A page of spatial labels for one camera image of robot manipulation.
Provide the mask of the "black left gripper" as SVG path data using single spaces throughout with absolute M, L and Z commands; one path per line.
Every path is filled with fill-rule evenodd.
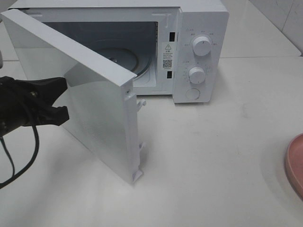
M 53 107 L 67 90 L 66 79 L 0 78 L 0 136 L 23 126 L 60 126 L 69 120 L 66 106 Z

